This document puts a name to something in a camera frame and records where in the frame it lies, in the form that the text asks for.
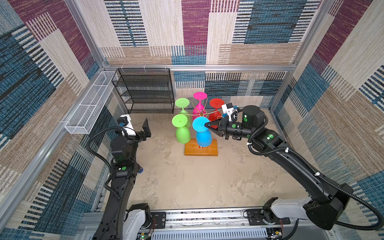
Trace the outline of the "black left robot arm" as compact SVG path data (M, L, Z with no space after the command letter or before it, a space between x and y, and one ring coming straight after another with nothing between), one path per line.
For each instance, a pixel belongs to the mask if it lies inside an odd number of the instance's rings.
M110 192L108 202L93 236L94 240L135 240L139 231L151 226L153 218L147 203L128 208L128 200L134 188L137 175L143 168L137 162L139 143L151 137L149 122L144 121L142 130L137 132L128 115L118 118L118 125L100 131L90 137L87 150L102 160L108 167L109 176L104 183ZM117 137L111 141L113 158L107 161L91 148L91 142L101 134L114 131Z

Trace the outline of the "wooden rack base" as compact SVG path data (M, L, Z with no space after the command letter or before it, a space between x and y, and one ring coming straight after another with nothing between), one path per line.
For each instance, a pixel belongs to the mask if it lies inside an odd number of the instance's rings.
M199 146L196 139L191 139L185 144L185 156L217 157L218 155L218 144L216 139L213 139L208 147Z

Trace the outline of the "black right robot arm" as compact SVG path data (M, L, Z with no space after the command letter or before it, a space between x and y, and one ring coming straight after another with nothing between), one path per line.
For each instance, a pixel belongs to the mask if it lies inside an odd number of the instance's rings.
M257 106L236 109L242 112L242 121L233 121L232 115L204 124L219 137L240 141L247 139L247 147L255 156L264 156L286 170L309 194L306 199L284 200L271 198L263 207L264 219L273 223L273 218L295 218L311 221L323 230L331 230L334 225L361 230L376 231L384 226L383 215L371 204L354 195L348 184L338 184L317 170L303 156L297 153L277 132L269 130L268 117ZM338 219L353 199L368 208L377 217L370 226L357 226L340 222Z

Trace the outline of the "blue wine glass front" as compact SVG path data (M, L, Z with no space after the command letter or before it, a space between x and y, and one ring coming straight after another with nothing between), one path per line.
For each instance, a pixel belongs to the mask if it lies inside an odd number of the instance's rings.
M196 133L196 140L200 147L205 148L208 147L212 143L212 135L211 132L207 127L205 127L205 124L209 122L209 119L206 117L197 117L193 121L193 129L197 132Z

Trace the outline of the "green wine glass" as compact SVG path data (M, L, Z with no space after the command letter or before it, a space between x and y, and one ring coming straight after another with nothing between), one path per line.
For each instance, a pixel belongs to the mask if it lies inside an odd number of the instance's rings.
M192 125L192 117L190 116L190 114L186 110L186 108L189 106L189 104L190 104L190 101L186 98L179 98L175 101L175 105L178 108L181 108L180 114L186 116L188 119L188 122L186 124L187 128L190 128L190 126Z
M190 130L187 127L188 118L185 115L178 114L172 119L172 124L176 127L176 138L178 143L187 144L191 140Z

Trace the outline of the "red wine glass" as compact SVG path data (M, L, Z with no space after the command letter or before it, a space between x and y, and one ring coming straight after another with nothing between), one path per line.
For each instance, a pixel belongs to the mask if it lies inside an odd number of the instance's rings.
M222 117L220 109L224 104L225 102L222 99L218 98L212 99L210 101L210 106L215 109L209 116L210 122L216 121Z

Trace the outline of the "white mesh wall basket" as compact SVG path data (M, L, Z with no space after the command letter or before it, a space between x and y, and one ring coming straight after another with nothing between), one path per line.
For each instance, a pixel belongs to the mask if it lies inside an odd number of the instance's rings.
M65 129L69 134L88 135L91 132L114 88L112 83L114 76L115 72L99 73L75 112L66 122Z

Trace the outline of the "green wine glass back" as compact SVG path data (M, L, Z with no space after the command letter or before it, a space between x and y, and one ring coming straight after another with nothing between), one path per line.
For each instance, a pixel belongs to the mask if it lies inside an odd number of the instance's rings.
M179 98L175 101L175 105L178 108L181 108L180 114L186 116L188 119L188 122L186 124L187 128L190 128L190 126L192 125L192 117L190 116L190 114L186 110L186 108L189 106L189 104L190 104L190 101L186 98Z

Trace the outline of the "green wine glass front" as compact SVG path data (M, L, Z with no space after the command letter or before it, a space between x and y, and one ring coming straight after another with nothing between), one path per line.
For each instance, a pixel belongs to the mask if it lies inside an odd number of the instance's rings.
M176 127L176 138L178 143L187 144L191 140L190 130L187 127L188 118L185 115L178 114L172 119L172 124Z

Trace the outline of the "pink wine glass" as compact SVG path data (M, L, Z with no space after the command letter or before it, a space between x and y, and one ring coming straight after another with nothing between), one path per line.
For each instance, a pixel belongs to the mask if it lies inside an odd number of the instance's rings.
M207 94L204 92L196 92L193 95L195 100L198 100L198 104L193 109L193 121L198 117L206 117L207 112L205 106L202 104L202 101L207 99Z

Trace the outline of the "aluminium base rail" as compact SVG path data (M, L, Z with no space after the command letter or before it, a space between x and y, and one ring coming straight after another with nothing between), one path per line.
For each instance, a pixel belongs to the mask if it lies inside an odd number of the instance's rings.
M340 240L337 228L322 230L310 221L278 220L267 225L260 207L153 210L155 228L137 240Z

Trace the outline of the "black mesh shelf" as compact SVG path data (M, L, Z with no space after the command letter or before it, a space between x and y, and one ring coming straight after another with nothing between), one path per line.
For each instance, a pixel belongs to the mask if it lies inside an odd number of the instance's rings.
M175 96L168 68L120 68L112 83L129 114L171 114Z

